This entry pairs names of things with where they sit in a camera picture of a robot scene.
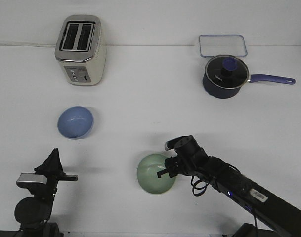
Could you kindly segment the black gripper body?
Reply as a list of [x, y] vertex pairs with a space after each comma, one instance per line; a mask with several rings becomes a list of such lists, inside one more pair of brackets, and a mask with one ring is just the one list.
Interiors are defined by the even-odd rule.
[[28, 185], [29, 192], [36, 198], [49, 199], [52, 198], [57, 193], [57, 185], [59, 181], [77, 181], [77, 175], [48, 175], [47, 184], [31, 184]]
[[204, 149], [198, 145], [193, 136], [185, 145], [175, 148], [174, 150], [177, 154], [178, 174], [198, 176], [199, 167], [208, 160], [208, 155]]

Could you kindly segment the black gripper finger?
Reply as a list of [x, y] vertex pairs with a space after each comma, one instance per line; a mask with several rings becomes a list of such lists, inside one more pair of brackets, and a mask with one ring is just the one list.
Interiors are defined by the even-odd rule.
[[178, 175], [178, 167], [171, 166], [157, 172], [158, 178], [161, 178], [164, 174], [168, 174], [170, 178], [176, 177]]
[[54, 175], [57, 172], [57, 149], [54, 148], [48, 158], [34, 169], [36, 174]]
[[172, 168], [177, 166], [177, 157], [170, 157], [165, 160], [165, 167]]
[[65, 174], [64, 170], [63, 170], [63, 167], [62, 167], [62, 164], [61, 164], [58, 148], [55, 148], [55, 162], [56, 162], [55, 173], [56, 174]]

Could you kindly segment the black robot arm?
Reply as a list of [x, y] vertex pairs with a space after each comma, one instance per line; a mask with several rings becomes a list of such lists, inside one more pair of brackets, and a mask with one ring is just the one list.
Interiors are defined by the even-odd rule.
[[59, 181], [76, 182], [78, 177], [64, 172], [57, 148], [34, 171], [21, 173], [16, 181], [19, 188], [27, 189], [32, 195], [20, 200], [14, 210], [22, 236], [62, 237], [64, 234], [59, 230], [58, 224], [49, 222], [57, 185]]
[[244, 176], [237, 168], [221, 159], [209, 156], [192, 135], [181, 136], [165, 143], [175, 157], [165, 160], [165, 169], [158, 177], [190, 176], [192, 193], [201, 196], [208, 186], [225, 194], [244, 210], [260, 220], [269, 230], [259, 229], [256, 223], [244, 223], [236, 237], [301, 237], [301, 210]]

